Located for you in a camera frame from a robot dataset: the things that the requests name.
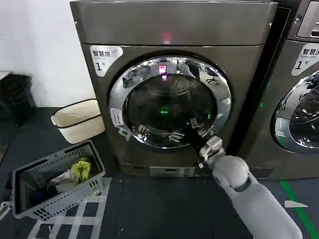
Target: laundry basket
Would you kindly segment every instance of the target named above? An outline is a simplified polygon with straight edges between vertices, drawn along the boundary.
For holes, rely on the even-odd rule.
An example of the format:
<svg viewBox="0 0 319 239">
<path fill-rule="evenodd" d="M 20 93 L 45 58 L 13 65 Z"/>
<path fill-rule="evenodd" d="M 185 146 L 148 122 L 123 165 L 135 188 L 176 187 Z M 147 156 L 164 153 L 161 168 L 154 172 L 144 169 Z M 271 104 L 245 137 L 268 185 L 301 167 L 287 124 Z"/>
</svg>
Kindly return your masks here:
<svg viewBox="0 0 319 239">
<path fill-rule="evenodd" d="M 48 181 L 70 169 L 82 157 L 90 160 L 94 175 L 75 188 L 34 205 L 30 195 L 35 190 L 46 188 Z M 13 215 L 18 219 L 28 216 L 46 221 L 100 193 L 104 175 L 105 168 L 90 140 L 18 168 L 13 172 Z"/>
<path fill-rule="evenodd" d="M 88 99 L 60 108 L 51 117 L 69 143 L 78 143 L 105 131 L 96 99 Z"/>
</svg>

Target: washing machine door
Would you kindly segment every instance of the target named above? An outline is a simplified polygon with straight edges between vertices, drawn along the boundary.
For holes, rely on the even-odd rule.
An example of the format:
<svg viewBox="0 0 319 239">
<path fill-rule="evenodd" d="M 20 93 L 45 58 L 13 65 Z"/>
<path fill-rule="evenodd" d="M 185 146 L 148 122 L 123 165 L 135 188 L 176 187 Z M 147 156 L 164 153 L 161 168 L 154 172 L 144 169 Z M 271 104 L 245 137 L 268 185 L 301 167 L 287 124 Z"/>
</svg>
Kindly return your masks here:
<svg viewBox="0 0 319 239">
<path fill-rule="evenodd" d="M 302 78 L 274 115 L 274 136 L 296 153 L 319 153 L 319 71 Z"/>
<path fill-rule="evenodd" d="M 217 66 L 186 56 L 160 56 L 135 64 L 119 76 L 109 97 L 119 133 L 156 148 L 187 146 L 191 124 L 209 136 L 226 123 L 231 93 Z"/>
</svg>

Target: white laundry basket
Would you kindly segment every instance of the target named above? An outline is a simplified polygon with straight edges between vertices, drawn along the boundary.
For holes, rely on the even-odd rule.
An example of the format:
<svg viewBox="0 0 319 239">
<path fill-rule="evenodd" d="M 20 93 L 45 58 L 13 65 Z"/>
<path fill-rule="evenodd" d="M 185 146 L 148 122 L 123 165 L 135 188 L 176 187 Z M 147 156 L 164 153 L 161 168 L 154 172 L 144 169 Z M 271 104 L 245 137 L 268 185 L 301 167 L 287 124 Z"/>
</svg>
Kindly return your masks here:
<svg viewBox="0 0 319 239">
<path fill-rule="evenodd" d="M 60 108 L 51 117 L 69 143 L 78 143 L 105 131 L 96 99 L 88 99 Z"/>
</svg>

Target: black trash bin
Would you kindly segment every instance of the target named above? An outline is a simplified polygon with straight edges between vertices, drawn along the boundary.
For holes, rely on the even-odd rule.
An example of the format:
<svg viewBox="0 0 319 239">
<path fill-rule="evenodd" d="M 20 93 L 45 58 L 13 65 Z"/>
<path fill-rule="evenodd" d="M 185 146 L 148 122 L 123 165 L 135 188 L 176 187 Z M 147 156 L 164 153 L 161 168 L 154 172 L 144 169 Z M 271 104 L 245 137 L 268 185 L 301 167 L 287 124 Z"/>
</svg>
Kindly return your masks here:
<svg viewBox="0 0 319 239">
<path fill-rule="evenodd" d="M 10 73 L 0 79 L 0 119 L 19 126 L 29 118 L 35 109 L 30 87 L 30 76 Z"/>
</svg>

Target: front-loading washing machine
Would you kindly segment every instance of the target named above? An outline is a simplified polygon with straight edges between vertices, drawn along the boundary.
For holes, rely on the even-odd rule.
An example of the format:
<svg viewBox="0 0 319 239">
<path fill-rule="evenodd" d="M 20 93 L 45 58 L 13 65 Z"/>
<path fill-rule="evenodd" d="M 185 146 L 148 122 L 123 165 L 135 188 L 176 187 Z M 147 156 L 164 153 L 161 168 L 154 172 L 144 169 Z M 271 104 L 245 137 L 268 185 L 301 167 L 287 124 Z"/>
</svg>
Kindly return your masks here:
<svg viewBox="0 0 319 239">
<path fill-rule="evenodd" d="M 226 147 L 277 4 L 74 1 L 71 9 L 119 170 L 193 177 L 195 125 Z"/>
<path fill-rule="evenodd" d="M 319 1 L 300 1 L 285 31 L 237 154 L 257 177 L 318 177 Z"/>
</svg>

